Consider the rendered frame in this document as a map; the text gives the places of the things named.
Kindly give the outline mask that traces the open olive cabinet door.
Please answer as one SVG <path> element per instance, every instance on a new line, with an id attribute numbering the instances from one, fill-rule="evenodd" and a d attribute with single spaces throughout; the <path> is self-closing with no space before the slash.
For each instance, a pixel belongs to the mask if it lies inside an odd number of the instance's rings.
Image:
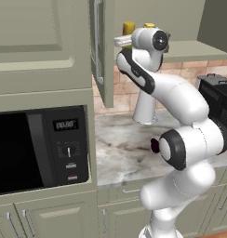
<path id="1" fill-rule="evenodd" d="M 106 108 L 114 105 L 114 0 L 102 0 L 99 5 L 100 60 L 104 83 L 97 80 L 94 41 L 94 0 L 89 0 L 91 70 L 102 102 Z"/>

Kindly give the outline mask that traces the olive drawer front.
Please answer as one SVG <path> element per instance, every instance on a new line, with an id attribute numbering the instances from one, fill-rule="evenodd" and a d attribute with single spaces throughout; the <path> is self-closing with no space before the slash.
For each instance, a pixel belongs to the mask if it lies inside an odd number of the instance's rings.
<path id="1" fill-rule="evenodd" d="M 144 178 L 99 186 L 97 191 L 98 204 L 106 205 L 118 201 L 125 201 L 139 198 L 140 192 L 123 193 L 123 189 L 125 190 L 141 189 L 143 185 L 150 183 L 154 180 L 156 180 L 156 178 Z"/>

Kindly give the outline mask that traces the open olive wall cabinet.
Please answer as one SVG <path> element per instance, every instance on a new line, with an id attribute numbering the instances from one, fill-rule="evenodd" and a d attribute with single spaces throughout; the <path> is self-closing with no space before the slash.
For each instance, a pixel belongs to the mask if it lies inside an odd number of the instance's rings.
<path id="1" fill-rule="evenodd" d="M 227 0 L 113 0 L 114 34 L 122 24 L 152 22 L 170 33 L 165 61 L 227 60 Z"/>

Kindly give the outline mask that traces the olive wall cabinet door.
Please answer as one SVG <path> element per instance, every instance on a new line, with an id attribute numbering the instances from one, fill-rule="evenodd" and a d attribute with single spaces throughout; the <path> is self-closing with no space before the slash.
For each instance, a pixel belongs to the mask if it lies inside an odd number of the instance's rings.
<path id="1" fill-rule="evenodd" d="M 87 0 L 0 0 L 0 94 L 91 86 Z"/>

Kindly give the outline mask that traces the dark maroon round item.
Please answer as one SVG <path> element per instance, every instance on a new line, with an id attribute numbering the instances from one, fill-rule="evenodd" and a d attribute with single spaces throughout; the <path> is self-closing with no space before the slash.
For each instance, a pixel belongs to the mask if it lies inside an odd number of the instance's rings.
<path id="1" fill-rule="evenodd" d="M 154 153 L 159 153 L 159 142 L 156 139 L 151 139 L 151 149 Z"/>

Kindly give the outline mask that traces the black countertop appliance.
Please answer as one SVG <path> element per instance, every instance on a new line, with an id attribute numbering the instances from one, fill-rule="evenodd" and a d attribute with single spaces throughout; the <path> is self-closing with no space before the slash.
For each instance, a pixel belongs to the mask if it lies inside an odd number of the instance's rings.
<path id="1" fill-rule="evenodd" d="M 215 73 L 199 75 L 198 91 L 209 106 L 209 117 L 218 119 L 227 128 L 227 78 Z"/>

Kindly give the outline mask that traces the olive base cabinet door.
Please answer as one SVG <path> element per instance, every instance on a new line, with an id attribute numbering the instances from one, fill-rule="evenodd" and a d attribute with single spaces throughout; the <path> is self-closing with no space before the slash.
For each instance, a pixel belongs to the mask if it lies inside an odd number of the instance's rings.
<path id="1" fill-rule="evenodd" d="M 139 200 L 99 205 L 100 238 L 139 238 L 141 230 L 148 224 L 151 212 Z M 102 209 L 106 209 L 107 232 L 103 233 Z"/>
<path id="2" fill-rule="evenodd" d="M 35 238 L 99 238 L 97 192 L 15 203 L 27 237 L 32 238 L 22 210 L 27 210 Z"/>
<path id="3" fill-rule="evenodd" d="M 222 231 L 220 225 L 227 212 L 227 202 L 220 207 L 227 195 L 227 184 L 213 186 L 191 202 L 179 215 L 177 229 L 184 238 L 197 238 L 214 231 Z"/>
<path id="4" fill-rule="evenodd" d="M 16 238 L 7 220 L 7 212 L 13 212 L 13 205 L 0 205 L 0 238 Z"/>

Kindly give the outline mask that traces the black built-in microwave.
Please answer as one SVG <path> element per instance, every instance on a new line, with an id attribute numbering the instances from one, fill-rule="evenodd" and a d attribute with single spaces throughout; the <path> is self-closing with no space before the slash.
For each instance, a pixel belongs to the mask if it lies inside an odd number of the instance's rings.
<path id="1" fill-rule="evenodd" d="M 86 181 L 82 106 L 0 112 L 0 194 Z"/>

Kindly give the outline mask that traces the yellow condiment bottle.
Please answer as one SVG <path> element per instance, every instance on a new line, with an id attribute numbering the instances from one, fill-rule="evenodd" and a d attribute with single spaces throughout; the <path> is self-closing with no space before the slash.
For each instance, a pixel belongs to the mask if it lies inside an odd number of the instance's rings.
<path id="1" fill-rule="evenodd" d="M 136 24 L 133 21 L 125 21 L 123 23 L 123 35 L 132 34 L 135 31 Z"/>

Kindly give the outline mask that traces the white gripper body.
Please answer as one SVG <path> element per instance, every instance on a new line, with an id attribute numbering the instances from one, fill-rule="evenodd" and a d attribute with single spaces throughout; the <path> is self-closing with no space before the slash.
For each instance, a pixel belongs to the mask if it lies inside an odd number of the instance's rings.
<path id="1" fill-rule="evenodd" d="M 131 35 L 122 35 L 114 38 L 114 45 L 118 47 L 132 46 Z"/>

